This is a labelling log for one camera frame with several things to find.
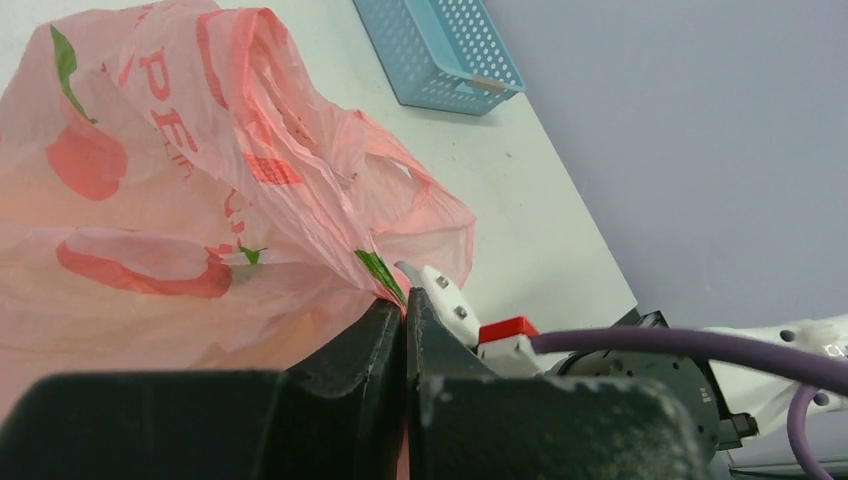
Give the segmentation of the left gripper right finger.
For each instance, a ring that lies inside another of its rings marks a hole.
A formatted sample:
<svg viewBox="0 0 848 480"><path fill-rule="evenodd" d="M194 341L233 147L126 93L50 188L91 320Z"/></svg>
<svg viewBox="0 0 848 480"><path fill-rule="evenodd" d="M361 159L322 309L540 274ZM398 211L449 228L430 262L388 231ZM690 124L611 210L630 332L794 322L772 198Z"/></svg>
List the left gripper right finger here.
<svg viewBox="0 0 848 480"><path fill-rule="evenodd" d="M694 424L652 380L500 377L441 324L426 292L407 310L414 479L702 479Z"/></svg>

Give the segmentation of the pink plastic bag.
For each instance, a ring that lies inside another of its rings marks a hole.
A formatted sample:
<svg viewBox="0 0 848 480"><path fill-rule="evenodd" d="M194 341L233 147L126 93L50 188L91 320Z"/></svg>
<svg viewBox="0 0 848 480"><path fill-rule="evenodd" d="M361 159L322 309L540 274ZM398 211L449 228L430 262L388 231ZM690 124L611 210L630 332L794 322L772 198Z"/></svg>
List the pink plastic bag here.
<svg viewBox="0 0 848 480"><path fill-rule="evenodd" d="M404 306L400 263L466 280L474 228L271 9L45 22L1 99L1 410L58 372L287 367Z"/></svg>

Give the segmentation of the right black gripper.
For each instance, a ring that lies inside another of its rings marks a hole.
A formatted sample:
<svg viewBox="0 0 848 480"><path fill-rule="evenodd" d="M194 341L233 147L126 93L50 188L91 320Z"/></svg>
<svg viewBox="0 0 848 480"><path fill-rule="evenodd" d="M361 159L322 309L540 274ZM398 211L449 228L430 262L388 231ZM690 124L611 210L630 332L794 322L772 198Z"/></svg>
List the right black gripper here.
<svg viewBox="0 0 848 480"><path fill-rule="evenodd" d="M687 434L704 458L737 449L759 434L757 420L734 411L706 359L623 350L577 351L549 369L558 377L649 379L662 384L685 411Z"/></svg>

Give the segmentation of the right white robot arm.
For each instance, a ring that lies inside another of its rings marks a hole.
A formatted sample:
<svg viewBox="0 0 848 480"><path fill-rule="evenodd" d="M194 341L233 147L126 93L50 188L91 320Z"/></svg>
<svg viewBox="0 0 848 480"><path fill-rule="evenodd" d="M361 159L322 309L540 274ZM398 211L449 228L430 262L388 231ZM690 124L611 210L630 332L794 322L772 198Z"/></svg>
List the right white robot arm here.
<svg viewBox="0 0 848 480"><path fill-rule="evenodd" d="M836 360L847 357L845 315L771 327L714 330ZM640 377L665 384L689 411L707 459L719 451L741 448L747 439L784 426L797 389L797 384L789 379L716 360L614 350L572 353L548 373Z"/></svg>

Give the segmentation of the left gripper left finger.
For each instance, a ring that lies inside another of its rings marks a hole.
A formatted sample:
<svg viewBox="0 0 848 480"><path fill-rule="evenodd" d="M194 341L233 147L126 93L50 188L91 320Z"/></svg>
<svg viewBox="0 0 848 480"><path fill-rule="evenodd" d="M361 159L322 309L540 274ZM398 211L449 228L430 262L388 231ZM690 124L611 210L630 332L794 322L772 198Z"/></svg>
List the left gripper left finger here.
<svg viewBox="0 0 848 480"><path fill-rule="evenodd" d="M376 301L286 370L56 374L1 429L5 479L391 479L403 326Z"/></svg>

